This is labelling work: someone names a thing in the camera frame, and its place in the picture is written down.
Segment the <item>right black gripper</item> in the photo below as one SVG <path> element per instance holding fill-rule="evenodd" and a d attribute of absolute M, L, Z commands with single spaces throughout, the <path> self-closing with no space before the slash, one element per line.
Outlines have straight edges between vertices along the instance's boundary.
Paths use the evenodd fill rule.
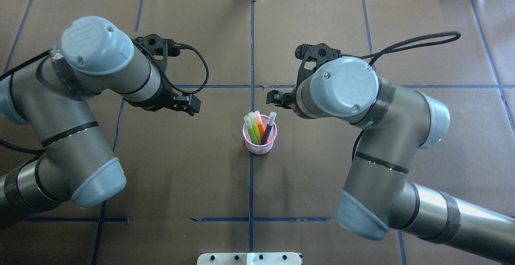
<path fill-rule="evenodd" d="M 267 105 L 281 107 L 282 109 L 291 109 L 298 117 L 303 119 L 307 118 L 297 103 L 297 87 L 294 87 L 291 92 L 271 90 L 267 93 L 266 99 Z"/>

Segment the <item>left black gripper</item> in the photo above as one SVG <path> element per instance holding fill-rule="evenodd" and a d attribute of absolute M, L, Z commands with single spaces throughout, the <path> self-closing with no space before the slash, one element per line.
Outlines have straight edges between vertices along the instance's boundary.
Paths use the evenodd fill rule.
<path fill-rule="evenodd" d="M 172 87 L 161 79 L 157 92 L 149 99 L 139 102 L 139 107 L 146 111 L 157 112 L 160 109 L 170 109 L 185 112 L 194 116 L 200 112 L 201 100 L 194 94 L 186 93 L 179 96 Z"/>

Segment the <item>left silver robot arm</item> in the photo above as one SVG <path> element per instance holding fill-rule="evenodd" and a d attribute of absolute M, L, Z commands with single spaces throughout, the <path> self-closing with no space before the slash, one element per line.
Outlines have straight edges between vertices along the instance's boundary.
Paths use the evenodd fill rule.
<path fill-rule="evenodd" d="M 195 115 L 200 100 L 165 72 L 185 43 L 156 34 L 129 38 L 101 16 L 84 16 L 59 45 L 1 76 L 1 115 L 32 126 L 41 151 L 1 177 L 1 228 L 52 211 L 66 201 L 86 210 L 126 185 L 123 168 L 94 117 L 88 99 L 111 90 L 146 111 Z"/>

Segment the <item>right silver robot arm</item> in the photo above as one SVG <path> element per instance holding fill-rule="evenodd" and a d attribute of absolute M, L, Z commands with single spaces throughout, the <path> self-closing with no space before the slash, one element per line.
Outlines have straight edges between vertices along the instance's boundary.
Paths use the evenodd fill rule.
<path fill-rule="evenodd" d="M 321 65 L 290 93 L 270 91 L 266 102 L 362 130 L 336 210 L 346 230 L 370 240 L 402 230 L 513 265 L 513 218 L 408 180 L 418 149 L 436 146 L 449 129 L 442 102 L 379 78 L 372 65 L 349 56 Z"/>

